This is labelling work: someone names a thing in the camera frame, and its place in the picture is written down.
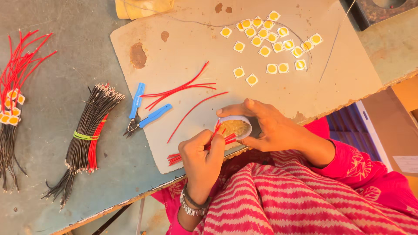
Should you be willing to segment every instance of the person's left hand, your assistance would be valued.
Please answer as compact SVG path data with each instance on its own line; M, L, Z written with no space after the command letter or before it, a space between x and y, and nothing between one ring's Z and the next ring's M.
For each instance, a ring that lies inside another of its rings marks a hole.
M204 150L213 132L203 130L193 138L178 145L183 160L188 184L187 192L197 203L204 204L219 177L224 159L225 139L216 134L211 142L210 151Z

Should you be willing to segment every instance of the gray table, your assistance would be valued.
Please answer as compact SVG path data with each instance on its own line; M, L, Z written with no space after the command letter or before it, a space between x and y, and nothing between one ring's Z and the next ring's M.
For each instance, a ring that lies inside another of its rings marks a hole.
M383 84L417 73L417 12L414 9L359 32ZM10 56L7 33L16 41L19 28L23 33L39 28L39 35L54 32L40 54L59 50L40 65L23 89L27 100L15 150L29 178L19 173L20 193L0 195L2 234L61 234L184 175L183 169L159 173L142 131L129 139L122 137L132 99L109 35L130 20L117 18L113 0L3 0L0 19L0 68ZM387 36L394 26L397 34ZM107 80L128 96L110 113L100 136L97 160L101 169L77 176L71 199L59 213L59 202L39 201L47 190L45 179L55 184L66 170L68 144L85 105L82 100L89 96L86 86Z

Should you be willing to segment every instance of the white label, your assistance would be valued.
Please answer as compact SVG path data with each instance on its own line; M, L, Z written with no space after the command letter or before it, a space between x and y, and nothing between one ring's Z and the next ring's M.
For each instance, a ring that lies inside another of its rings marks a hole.
M400 170L405 173L418 173L418 156L394 156Z

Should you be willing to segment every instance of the hand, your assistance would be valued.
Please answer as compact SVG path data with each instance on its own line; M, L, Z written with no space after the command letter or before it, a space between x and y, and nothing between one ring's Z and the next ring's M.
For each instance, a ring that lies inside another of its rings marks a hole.
M245 115L256 117L261 127L258 138L248 136L238 142L263 152L299 149L304 136L310 133L281 114L274 106L245 99L243 103L228 105L216 111L219 117Z
M216 134L210 151L204 151L213 133L203 130L193 138L178 145L188 178L187 192L197 204L204 204L219 177L224 159L225 139Z

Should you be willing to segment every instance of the silver watch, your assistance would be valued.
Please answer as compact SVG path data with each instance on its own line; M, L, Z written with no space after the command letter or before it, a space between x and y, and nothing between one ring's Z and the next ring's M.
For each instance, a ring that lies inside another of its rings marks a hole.
M191 215L191 216L205 215L206 211L208 210L207 207L202 208L202 209L193 209L193 208L188 207L188 205L186 204L186 200L184 199L184 189L181 191L181 194L180 194L180 203L181 203L181 207L184 209L186 214Z

